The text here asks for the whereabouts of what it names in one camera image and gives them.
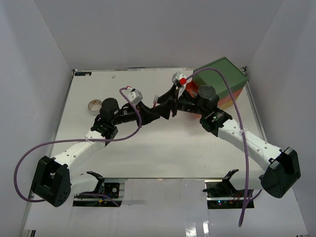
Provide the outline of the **red pen refill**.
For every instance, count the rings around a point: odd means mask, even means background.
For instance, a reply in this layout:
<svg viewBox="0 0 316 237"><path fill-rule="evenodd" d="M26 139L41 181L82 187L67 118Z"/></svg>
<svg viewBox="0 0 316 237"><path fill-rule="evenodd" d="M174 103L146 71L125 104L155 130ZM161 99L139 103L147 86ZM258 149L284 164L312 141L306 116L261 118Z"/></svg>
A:
<svg viewBox="0 0 316 237"><path fill-rule="evenodd" d="M159 98L159 96L158 96L158 95L155 95L155 96L154 96L154 100L153 100L153 107L155 107L155 106L157 105L158 98Z"/></svg>

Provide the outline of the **large clear tape roll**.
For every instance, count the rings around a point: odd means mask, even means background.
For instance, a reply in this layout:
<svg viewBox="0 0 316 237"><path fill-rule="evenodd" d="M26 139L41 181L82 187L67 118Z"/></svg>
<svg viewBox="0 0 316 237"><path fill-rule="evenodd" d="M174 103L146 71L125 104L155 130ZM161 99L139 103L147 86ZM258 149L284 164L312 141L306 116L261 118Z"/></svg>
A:
<svg viewBox="0 0 316 237"><path fill-rule="evenodd" d="M102 101L98 99L90 101L87 106L88 111L94 116L97 116L100 113L101 108Z"/></svg>

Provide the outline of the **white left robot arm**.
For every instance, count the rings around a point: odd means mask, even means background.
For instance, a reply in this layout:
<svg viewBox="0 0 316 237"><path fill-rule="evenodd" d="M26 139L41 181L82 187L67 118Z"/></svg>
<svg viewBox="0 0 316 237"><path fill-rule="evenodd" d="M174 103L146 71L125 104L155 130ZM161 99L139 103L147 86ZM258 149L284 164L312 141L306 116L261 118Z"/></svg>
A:
<svg viewBox="0 0 316 237"><path fill-rule="evenodd" d="M116 99L105 99L93 126L83 139L52 158L44 156L39 160L31 190L54 207L60 207L72 195L103 196L106 185L102 175L88 171L74 176L73 172L95 152L115 141L117 125L135 121L142 126L169 116L165 104L149 108L132 100L120 108Z"/></svg>

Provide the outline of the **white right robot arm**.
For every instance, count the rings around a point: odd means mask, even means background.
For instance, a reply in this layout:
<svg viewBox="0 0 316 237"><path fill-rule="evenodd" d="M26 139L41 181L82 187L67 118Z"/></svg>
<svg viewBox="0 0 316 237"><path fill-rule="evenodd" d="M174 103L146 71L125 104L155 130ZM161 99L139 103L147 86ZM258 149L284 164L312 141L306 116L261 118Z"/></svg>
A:
<svg viewBox="0 0 316 237"><path fill-rule="evenodd" d="M227 141L253 159L261 168L245 178L248 189L265 190L275 198L282 198L301 177L297 152L288 147L271 145L250 131L218 107L219 96L212 86L202 85L196 97L175 85L162 96L154 98L154 110L168 119L178 111L201 115L201 126L207 132Z"/></svg>

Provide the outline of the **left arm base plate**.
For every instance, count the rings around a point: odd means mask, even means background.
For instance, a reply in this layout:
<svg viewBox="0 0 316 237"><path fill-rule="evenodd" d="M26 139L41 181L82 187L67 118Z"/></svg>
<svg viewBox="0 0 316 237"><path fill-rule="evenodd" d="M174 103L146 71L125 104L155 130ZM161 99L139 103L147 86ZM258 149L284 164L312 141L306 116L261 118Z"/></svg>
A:
<svg viewBox="0 0 316 237"><path fill-rule="evenodd" d="M124 196L124 183L104 183L99 191L77 195L74 207L120 207Z"/></svg>

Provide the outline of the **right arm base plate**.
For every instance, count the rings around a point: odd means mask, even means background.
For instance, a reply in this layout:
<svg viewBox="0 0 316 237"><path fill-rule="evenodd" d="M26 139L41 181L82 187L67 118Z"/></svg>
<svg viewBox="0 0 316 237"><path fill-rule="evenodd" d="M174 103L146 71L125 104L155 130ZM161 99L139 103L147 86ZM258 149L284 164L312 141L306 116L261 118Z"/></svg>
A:
<svg viewBox="0 0 316 237"><path fill-rule="evenodd" d="M205 180L203 192L208 210L242 209L244 190L236 190L222 180Z"/></svg>

